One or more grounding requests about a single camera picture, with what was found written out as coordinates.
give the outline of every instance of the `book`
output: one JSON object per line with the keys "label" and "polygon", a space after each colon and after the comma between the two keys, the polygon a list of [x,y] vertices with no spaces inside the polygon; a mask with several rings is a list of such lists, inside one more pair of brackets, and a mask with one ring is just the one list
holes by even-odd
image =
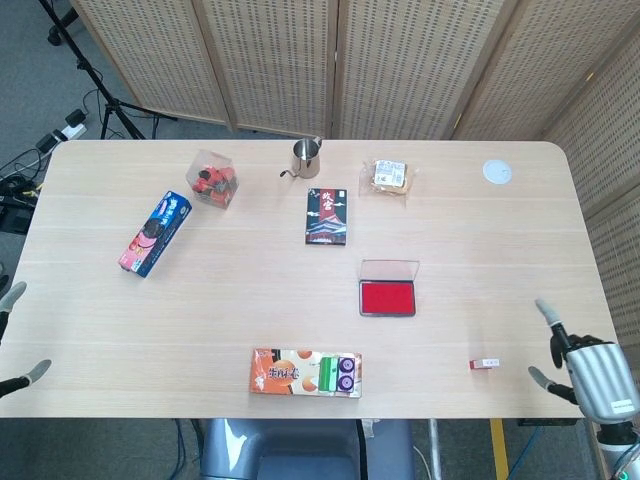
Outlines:
{"label": "book", "polygon": [[347,191],[310,188],[307,196],[307,244],[346,245]]}

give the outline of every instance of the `blue snack box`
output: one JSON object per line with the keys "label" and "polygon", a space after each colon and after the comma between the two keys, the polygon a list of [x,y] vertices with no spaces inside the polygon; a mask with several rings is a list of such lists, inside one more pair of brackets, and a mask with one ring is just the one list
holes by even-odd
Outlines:
{"label": "blue snack box", "polygon": [[120,256],[120,266],[146,277],[190,211],[189,200],[169,190]]}

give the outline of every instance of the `white round object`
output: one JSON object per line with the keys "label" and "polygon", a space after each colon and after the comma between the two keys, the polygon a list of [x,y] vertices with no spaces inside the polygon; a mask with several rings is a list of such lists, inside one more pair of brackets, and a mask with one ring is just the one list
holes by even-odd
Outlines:
{"label": "white round object", "polygon": [[504,160],[487,160],[482,167],[484,178],[496,185],[504,185],[511,181],[511,167]]}

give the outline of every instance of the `robotic hand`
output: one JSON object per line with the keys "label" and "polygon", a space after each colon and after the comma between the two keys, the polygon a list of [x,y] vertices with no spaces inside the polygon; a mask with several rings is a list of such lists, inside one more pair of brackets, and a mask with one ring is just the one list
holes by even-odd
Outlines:
{"label": "robotic hand", "polygon": [[[2,340],[4,331],[9,323],[9,314],[11,310],[13,310],[13,305],[26,289],[26,283],[18,282],[4,297],[0,298],[0,340]],[[26,388],[36,382],[46,373],[50,366],[51,360],[42,360],[29,373],[0,382],[0,398],[21,388]]]}
{"label": "robotic hand", "polygon": [[586,335],[567,335],[560,318],[543,300],[536,306],[551,328],[551,357],[567,365],[573,388],[548,379],[536,367],[529,373],[549,393],[578,405],[600,425],[598,447],[611,480],[640,479],[640,435],[631,419],[640,412],[640,395],[619,345]]}

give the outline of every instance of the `stainless steel pitcher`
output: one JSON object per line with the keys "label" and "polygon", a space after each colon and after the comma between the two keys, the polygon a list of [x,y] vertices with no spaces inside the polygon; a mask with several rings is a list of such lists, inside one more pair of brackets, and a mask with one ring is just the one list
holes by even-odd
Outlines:
{"label": "stainless steel pitcher", "polygon": [[320,147],[322,138],[303,138],[293,146],[291,170],[284,170],[281,177],[289,174],[292,177],[313,178],[320,171]]}

